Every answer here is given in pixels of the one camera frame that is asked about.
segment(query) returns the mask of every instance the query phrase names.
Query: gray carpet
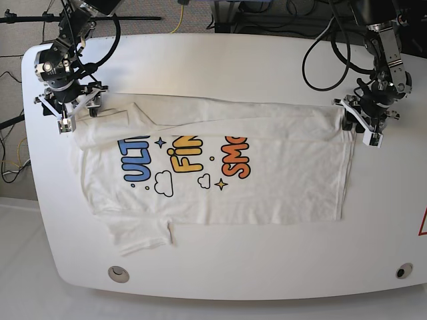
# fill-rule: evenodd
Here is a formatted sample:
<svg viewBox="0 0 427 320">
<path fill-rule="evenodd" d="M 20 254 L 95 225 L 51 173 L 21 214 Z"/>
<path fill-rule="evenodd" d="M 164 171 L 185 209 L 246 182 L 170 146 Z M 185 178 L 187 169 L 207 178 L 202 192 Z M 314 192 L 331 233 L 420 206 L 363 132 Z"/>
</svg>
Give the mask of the gray carpet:
<svg viewBox="0 0 427 320">
<path fill-rule="evenodd" d="M 298 14 L 303 15 L 310 10 L 314 0 L 294 0 Z M 47 8 L 50 0 L 1 0 L 0 12 L 10 9 L 20 16 L 41 15 Z M 286 14 L 286 1 L 276 0 L 271 9 L 264 14 L 283 15 Z M 258 10 L 260 4 L 253 4 Z M 52 6 L 51 13 L 58 14 L 61 11 L 59 0 Z M 118 15 L 159 15 L 161 21 L 124 21 L 121 23 L 124 35 L 144 33 L 167 33 L 175 28 L 179 21 L 180 6 L 176 0 L 126 0 L 119 8 Z M 330 10 L 327 5 L 318 3 L 313 16 L 327 17 Z M 206 30 L 211 21 L 211 10 L 207 1 L 192 1 L 185 7 L 183 23 L 178 32 L 180 33 L 211 33 Z M 40 44 L 42 41 L 42 23 L 16 23 L 12 25 L 0 25 L 0 55 L 24 54 L 28 48 Z M 54 39 L 58 33 L 57 23 L 46 24 L 45 38 Z M 99 22 L 94 37 L 106 37 L 115 34 L 111 21 Z M 20 58 L 0 58 L 0 74 L 4 71 L 12 72 L 21 78 Z M 23 108 L 22 92 L 20 84 L 14 82 L 5 75 L 0 79 L 0 122 L 18 116 Z M 7 160 L 17 161 L 17 145 L 25 137 L 25 125 L 20 123 L 13 130 L 6 142 Z M 27 144 L 22 147 L 21 158 L 28 159 Z M 0 196 L 16 197 L 22 199 L 37 199 L 31 169 L 26 170 L 12 185 L 6 185 L 0 181 Z"/>
</svg>

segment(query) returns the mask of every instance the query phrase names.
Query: cloud graphic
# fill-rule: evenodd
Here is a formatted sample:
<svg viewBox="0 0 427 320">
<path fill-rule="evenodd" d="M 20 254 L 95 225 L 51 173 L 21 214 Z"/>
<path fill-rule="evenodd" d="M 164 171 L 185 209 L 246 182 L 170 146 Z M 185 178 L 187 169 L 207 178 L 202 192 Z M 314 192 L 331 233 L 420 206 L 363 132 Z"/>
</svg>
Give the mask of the cloud graphic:
<svg viewBox="0 0 427 320">
<path fill-rule="evenodd" d="M 156 173 L 154 190 L 160 195 L 170 198 L 173 196 L 172 174 L 171 171 Z"/>
<path fill-rule="evenodd" d="M 203 175 L 203 177 L 197 179 L 197 182 L 203 189 L 209 189 L 211 187 L 211 176 L 209 175 L 209 173 L 206 173 L 205 175 Z"/>
</svg>

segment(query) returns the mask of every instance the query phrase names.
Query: star graphic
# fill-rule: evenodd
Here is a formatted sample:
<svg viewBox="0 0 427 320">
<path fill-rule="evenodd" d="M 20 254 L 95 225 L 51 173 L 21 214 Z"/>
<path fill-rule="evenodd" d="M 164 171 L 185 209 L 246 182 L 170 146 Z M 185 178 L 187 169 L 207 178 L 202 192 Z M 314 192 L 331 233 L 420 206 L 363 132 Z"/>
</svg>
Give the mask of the star graphic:
<svg viewBox="0 0 427 320">
<path fill-rule="evenodd" d="M 222 181 L 222 178 L 221 178 L 221 179 L 220 179 L 220 182 L 216 183 L 215 185 L 217 185 L 218 187 L 220 187 L 220 189 L 221 189 L 221 191 L 222 191 L 222 188 L 224 188 L 226 185 L 228 185 L 228 183 L 224 183 L 224 182 Z"/>
<path fill-rule="evenodd" d="M 160 149 L 161 149 L 161 147 L 163 147 L 163 145 L 166 144 L 165 141 L 161 140 L 161 137 L 159 138 L 159 141 L 156 141 L 155 143 L 159 145 Z"/>
</svg>

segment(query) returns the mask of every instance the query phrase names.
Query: metal grommet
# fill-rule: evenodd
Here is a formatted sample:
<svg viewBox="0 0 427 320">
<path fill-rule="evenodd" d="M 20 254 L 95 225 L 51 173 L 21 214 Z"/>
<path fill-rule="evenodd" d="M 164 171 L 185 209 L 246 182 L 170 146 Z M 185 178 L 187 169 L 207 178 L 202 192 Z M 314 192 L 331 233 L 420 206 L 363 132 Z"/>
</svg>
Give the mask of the metal grommet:
<svg viewBox="0 0 427 320">
<path fill-rule="evenodd" d="M 111 280 L 117 283 L 127 283 L 129 281 L 129 273 L 122 267 L 111 267 L 108 269 L 108 275 Z"/>
<path fill-rule="evenodd" d="M 413 264 L 411 263 L 405 263 L 403 266 L 401 266 L 396 271 L 396 278 L 398 279 L 405 279 L 409 277 L 409 275 L 412 273 L 412 270 L 414 269 Z"/>
</svg>

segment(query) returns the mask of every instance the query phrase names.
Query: blue star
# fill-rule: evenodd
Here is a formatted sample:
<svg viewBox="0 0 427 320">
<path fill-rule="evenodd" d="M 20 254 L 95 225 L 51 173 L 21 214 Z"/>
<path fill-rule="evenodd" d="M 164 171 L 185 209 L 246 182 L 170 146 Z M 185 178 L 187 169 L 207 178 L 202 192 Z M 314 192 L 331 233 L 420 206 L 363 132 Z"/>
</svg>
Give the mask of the blue star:
<svg viewBox="0 0 427 320">
<path fill-rule="evenodd" d="M 166 142 L 165 142 L 165 141 L 161 140 L 161 137 L 159 138 L 159 141 L 157 141 L 157 142 L 155 142 L 155 143 L 157 143 L 157 144 L 159 145 L 160 149 L 161 149 L 161 147 L 162 147 L 163 145 L 165 145 L 165 144 L 166 144 Z"/>
</svg>

